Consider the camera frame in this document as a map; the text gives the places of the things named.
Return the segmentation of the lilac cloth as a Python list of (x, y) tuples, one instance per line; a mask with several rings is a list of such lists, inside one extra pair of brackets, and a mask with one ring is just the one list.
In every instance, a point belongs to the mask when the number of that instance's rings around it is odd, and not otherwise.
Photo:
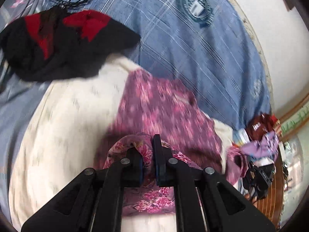
[(243, 154), (249, 156), (253, 161), (261, 158), (269, 158), (276, 161), (278, 157), (279, 138), (274, 131), (263, 135), (261, 141), (251, 141), (243, 145), (240, 149)]

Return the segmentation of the black and red garment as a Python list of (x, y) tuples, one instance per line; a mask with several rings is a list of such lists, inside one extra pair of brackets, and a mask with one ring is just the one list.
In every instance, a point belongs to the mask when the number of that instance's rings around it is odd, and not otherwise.
[(94, 77), (108, 55), (139, 41), (139, 34), (106, 14), (59, 6), (16, 19), (1, 32), (4, 58), (27, 82)]

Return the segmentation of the purple floral garment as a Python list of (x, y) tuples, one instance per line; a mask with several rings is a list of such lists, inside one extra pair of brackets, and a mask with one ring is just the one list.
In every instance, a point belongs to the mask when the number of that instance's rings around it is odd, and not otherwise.
[(206, 116), (194, 94), (178, 80), (156, 78), (137, 69), (129, 73), (115, 119), (97, 149), (95, 164), (106, 169), (129, 148), (143, 156), (144, 182), (125, 190), (123, 214), (164, 214), (175, 210), (172, 188), (155, 183), (152, 141), (159, 135), (163, 147), (189, 166), (208, 166), (235, 184), (244, 177), (246, 156), (232, 146), (231, 129)]

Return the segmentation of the dark red plastic bag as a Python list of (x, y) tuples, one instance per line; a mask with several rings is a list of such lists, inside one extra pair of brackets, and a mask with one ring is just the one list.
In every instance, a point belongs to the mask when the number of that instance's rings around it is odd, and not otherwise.
[(261, 141), (264, 134), (273, 131), (278, 119), (274, 115), (261, 114), (255, 116), (245, 128), (250, 140)]

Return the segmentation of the cream leaf-print pillow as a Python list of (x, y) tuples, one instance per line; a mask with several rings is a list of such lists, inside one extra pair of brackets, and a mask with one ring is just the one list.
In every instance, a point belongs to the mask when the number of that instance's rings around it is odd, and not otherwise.
[(17, 230), (81, 171), (97, 168), (97, 149), (116, 117), (127, 77), (137, 69), (144, 70), (125, 57), (110, 57), (93, 78), (50, 84), (10, 179), (9, 209)]

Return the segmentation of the blue plaid quilt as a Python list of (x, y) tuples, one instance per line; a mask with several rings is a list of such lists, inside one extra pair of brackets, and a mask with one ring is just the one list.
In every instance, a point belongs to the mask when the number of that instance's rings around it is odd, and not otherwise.
[(77, 8), (85, 9), (139, 34), (124, 55), (155, 77), (181, 80), (209, 116), (240, 129), (271, 111), (259, 52), (228, 0), (89, 0)]

